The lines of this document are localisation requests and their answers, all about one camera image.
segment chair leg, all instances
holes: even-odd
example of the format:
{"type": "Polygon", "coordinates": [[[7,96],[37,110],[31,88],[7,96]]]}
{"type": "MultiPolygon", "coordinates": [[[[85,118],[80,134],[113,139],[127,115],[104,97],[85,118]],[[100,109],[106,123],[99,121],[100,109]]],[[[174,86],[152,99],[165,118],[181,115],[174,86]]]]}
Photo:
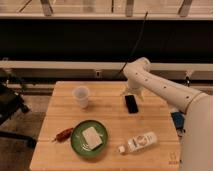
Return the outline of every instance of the chair leg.
{"type": "Polygon", "coordinates": [[[28,147],[34,148],[36,146],[36,140],[33,139],[30,136],[0,131],[0,137],[13,138],[13,139],[19,139],[19,140],[27,140],[27,146],[28,147]]]}

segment black wall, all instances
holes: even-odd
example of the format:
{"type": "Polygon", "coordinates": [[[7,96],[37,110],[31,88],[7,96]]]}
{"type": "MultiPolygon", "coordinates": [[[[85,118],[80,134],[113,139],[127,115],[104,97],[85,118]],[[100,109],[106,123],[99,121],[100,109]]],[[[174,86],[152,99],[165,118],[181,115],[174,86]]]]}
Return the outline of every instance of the black wall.
{"type": "MultiPolygon", "coordinates": [[[[0,58],[11,60],[126,61],[138,40],[139,20],[0,19],[0,58]]],[[[131,61],[213,63],[213,21],[145,22],[131,61]]]]}

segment black phone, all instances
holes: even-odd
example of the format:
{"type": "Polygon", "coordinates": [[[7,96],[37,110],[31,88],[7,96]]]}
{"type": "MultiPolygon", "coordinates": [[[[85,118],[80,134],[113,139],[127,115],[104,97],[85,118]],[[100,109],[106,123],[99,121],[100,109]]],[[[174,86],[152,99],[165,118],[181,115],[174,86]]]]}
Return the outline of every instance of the black phone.
{"type": "Polygon", "coordinates": [[[126,95],[125,96],[126,106],[128,108],[129,113],[137,113],[138,106],[135,101],[134,95],[126,95]]]}

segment green plate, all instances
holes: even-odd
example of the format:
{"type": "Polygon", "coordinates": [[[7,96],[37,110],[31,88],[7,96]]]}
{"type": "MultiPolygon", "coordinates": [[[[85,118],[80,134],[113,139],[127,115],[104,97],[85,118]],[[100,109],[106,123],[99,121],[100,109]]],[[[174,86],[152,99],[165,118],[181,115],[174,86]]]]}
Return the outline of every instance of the green plate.
{"type": "Polygon", "coordinates": [[[108,140],[108,134],[106,128],[98,121],[86,120],[78,124],[71,135],[70,142],[73,150],[82,157],[92,158],[96,157],[106,146],[108,140]],[[82,131],[89,127],[94,127],[98,132],[102,144],[91,150],[83,137],[82,131]]]}

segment wooden table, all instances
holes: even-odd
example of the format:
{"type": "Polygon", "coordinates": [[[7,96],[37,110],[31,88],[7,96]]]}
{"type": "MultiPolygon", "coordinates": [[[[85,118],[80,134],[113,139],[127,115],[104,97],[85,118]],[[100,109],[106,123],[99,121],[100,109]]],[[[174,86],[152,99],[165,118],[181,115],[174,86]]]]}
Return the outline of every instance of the wooden table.
{"type": "Polygon", "coordinates": [[[121,93],[126,82],[57,82],[47,109],[31,171],[178,171],[180,144],[167,103],[144,89],[136,97],[138,114],[130,115],[121,93]],[[81,109],[71,95],[78,85],[91,91],[89,107],[81,109]],[[95,159],[75,154],[70,140],[52,142],[55,135],[87,119],[100,121],[109,134],[106,149],[95,159]],[[121,155],[118,146],[127,139],[154,131],[158,144],[137,153],[121,155]]]}

